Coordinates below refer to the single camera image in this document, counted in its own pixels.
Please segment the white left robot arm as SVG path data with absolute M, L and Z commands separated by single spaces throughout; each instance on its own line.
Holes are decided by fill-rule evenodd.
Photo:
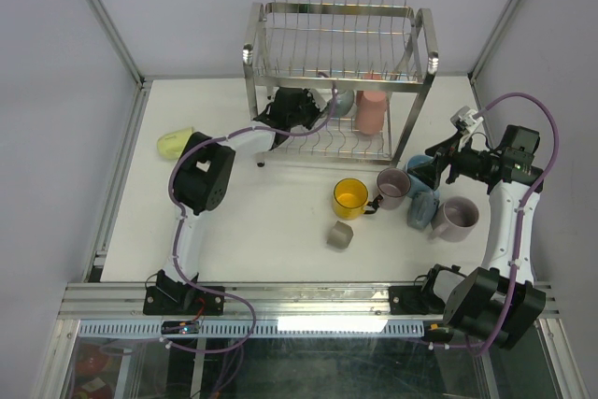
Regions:
M 336 113 L 336 99 L 337 89 L 325 101 L 313 90 L 280 88 L 247 126 L 220 137 L 191 134 L 168 181 L 178 224 L 166 263 L 152 276 L 155 284 L 146 288 L 146 315 L 221 313 L 215 301 L 224 291 L 198 285 L 199 256 L 212 211 L 227 193 L 235 159 L 273 150 L 289 137 L 315 134 Z

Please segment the pink mug with handle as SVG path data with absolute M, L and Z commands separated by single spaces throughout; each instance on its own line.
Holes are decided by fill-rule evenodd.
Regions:
M 382 81 L 383 77 L 379 73 L 368 72 L 362 76 L 362 79 Z

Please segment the tall pink cup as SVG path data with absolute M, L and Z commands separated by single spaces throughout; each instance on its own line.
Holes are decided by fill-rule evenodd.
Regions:
M 358 91 L 355 126 L 364 135 L 375 135 L 384 126 L 387 94 L 382 91 Z

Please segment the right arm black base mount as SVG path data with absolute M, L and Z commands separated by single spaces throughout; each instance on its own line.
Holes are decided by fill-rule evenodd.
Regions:
M 435 264 L 406 285 L 388 288 L 392 315 L 442 315 L 452 290 L 465 279 L 458 265 Z

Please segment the yellow enamel mug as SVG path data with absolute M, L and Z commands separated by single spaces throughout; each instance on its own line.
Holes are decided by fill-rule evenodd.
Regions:
M 362 215 L 373 215 L 380 208 L 382 195 L 369 199 L 366 185 L 356 178 L 339 180 L 333 189 L 332 208 L 335 215 L 342 220 L 350 221 Z

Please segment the dark speckled grey mug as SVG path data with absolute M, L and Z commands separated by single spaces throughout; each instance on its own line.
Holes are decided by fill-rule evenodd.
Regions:
M 335 114 L 336 118 L 348 116 L 355 101 L 355 92 L 353 90 L 338 90 L 335 94 Z

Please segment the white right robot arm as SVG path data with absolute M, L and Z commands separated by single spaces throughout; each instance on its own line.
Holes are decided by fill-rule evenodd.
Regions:
M 447 181 L 470 178 L 487 187 L 491 217 L 481 265 L 465 275 L 456 265 L 435 264 L 420 287 L 402 294 L 404 308 L 440 314 L 445 326 L 491 346 L 513 349 L 546 305 L 546 295 L 534 286 L 531 234 L 534 213 L 546 176 L 534 165 L 540 135 L 509 125 L 498 147 L 475 150 L 476 126 L 458 125 L 451 137 L 425 151 L 428 161 L 408 168 L 408 174 L 436 188 Z

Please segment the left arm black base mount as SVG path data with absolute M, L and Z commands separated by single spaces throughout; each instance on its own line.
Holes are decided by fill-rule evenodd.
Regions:
M 163 270 L 145 282 L 143 314 L 147 316 L 221 316 L 225 292 L 222 286 L 211 287 L 214 294 L 197 290 L 184 282 L 174 281 Z

